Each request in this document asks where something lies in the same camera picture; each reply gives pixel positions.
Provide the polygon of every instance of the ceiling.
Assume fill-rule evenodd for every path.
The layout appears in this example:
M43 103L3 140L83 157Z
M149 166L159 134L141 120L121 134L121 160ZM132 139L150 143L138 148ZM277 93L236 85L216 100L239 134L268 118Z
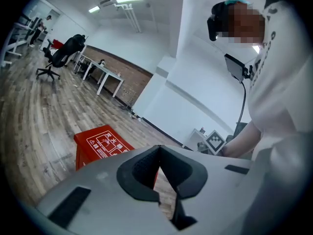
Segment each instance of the ceiling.
M103 0L79 0L79 9L87 12L90 8L95 7ZM230 44L228 39L219 38L217 41L212 42L209 40L208 29L206 20L211 14L211 8L214 4L223 0L188 0L187 5L190 5L189 12L192 14L189 19L189 24L192 25L190 35L195 35L203 39L208 44L215 47L217 50L228 53L243 63L253 63L253 59L257 53L252 47L239 47L235 44ZM262 10L265 0L247 0L252 3L253 7ZM152 21L152 10L155 14L156 22L161 24L170 24L170 11L173 6L173 0L145 0L132 2L134 12L138 20ZM98 12L92 13L95 20L113 20L125 19L126 16L122 9L116 9L113 5L102 7Z

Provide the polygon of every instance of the office chair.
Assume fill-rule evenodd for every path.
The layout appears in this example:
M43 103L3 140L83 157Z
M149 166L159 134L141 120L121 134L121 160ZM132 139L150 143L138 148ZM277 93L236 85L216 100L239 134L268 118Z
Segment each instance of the office chair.
M45 69L36 70L36 80L38 80L39 76L43 74L47 74L48 76L50 76L52 78L52 82L54 82L54 75L57 76L60 80L61 76L53 72L51 70L51 67L53 66L55 68L60 68L64 66L64 64L67 62L68 57L70 57L77 51L81 51L85 47L84 42L85 38L83 36L75 35L74 37L68 39L66 43L52 55L51 51L49 50L52 42L49 40L49 46L47 48L44 48L45 57L49 59L49 64L45 67Z

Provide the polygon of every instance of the wooden floor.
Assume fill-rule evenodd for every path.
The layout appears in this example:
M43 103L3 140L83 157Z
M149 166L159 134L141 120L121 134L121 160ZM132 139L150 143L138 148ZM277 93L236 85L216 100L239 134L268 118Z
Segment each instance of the wooden floor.
M105 90L83 81L67 68L54 68L61 80L51 83L36 69L46 66L43 52L20 47L23 53L9 68L0 70L0 159L16 196L30 205L75 172L73 136L109 124L135 148L154 144L177 145L145 122L132 119ZM170 217L175 202L162 172L156 190L161 208Z

